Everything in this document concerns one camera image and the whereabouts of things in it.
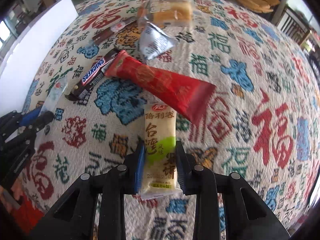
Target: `metal bolt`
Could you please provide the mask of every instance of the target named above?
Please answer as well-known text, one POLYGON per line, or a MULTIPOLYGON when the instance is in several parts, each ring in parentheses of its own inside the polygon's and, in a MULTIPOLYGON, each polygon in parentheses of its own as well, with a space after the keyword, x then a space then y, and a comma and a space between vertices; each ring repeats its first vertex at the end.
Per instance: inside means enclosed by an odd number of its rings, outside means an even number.
POLYGON ((83 174, 81 174, 80 178, 81 178, 82 180, 87 180, 87 179, 90 178, 90 174, 89 174, 89 173, 83 173, 83 174))
POLYGON ((194 169, 195 169, 196 171, 203 171, 203 166, 200 165, 200 164, 197 164, 197 165, 194 166, 194 169))
POLYGON ((233 172, 233 173, 231 173, 231 178, 233 178, 233 179, 240 179, 240 174, 237 173, 237 172, 233 172))
POLYGON ((125 171, 127 169, 127 166, 124 164, 121 164, 118 166, 118 171, 125 171))

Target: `tablecloth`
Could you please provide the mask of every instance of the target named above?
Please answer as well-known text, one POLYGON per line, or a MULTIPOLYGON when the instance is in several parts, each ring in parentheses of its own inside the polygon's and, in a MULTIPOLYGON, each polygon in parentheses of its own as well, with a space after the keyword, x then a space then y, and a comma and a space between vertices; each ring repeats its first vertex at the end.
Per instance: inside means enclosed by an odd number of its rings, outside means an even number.
MULTIPOLYGON (((64 76, 68 94, 113 44, 139 59, 137 25, 99 46, 88 44, 136 15, 145 1, 88 0, 77 6, 79 17, 44 59, 23 110, 43 104, 64 76)), ((198 126, 178 115, 177 139, 214 172, 240 173, 289 227, 306 207, 319 168, 320 93, 310 65, 294 41, 257 14, 224 0, 194 2, 197 23, 164 28, 178 44, 148 62, 216 86, 198 126)), ((28 197, 46 211, 82 173, 98 175, 122 163, 144 138, 143 105, 157 101, 128 80, 105 77, 84 100, 61 97, 55 120, 22 173, 28 197)), ((177 194, 142 201, 126 195, 127 239, 191 239, 195 199, 177 194)))

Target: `beige snack wrapper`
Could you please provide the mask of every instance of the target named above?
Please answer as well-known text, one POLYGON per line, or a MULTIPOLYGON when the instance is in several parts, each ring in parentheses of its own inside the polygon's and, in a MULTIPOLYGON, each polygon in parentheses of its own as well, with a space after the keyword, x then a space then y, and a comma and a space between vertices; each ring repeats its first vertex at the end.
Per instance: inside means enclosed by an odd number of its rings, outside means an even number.
POLYGON ((177 112, 168 105, 145 105, 146 157, 140 196, 143 200, 182 192, 175 159, 177 112))

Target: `red wrapper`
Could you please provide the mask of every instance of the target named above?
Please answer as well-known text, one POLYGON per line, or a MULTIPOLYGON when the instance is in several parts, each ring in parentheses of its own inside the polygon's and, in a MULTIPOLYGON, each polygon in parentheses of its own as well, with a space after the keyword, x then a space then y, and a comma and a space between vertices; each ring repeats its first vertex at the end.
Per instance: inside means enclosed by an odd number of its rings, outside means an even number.
POLYGON ((130 79, 198 125, 216 86, 208 82, 144 65, 122 50, 104 73, 130 79))

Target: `white panel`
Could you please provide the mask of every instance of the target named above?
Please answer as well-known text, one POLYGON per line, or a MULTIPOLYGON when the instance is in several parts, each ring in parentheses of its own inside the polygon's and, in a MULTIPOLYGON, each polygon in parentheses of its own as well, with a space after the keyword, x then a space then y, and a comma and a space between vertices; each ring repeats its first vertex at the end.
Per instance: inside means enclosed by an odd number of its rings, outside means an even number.
POLYGON ((61 0, 41 15, 34 25, 31 23, 14 42, 0 66, 0 116, 12 110, 22 110, 42 61, 77 16, 72 1, 61 0))

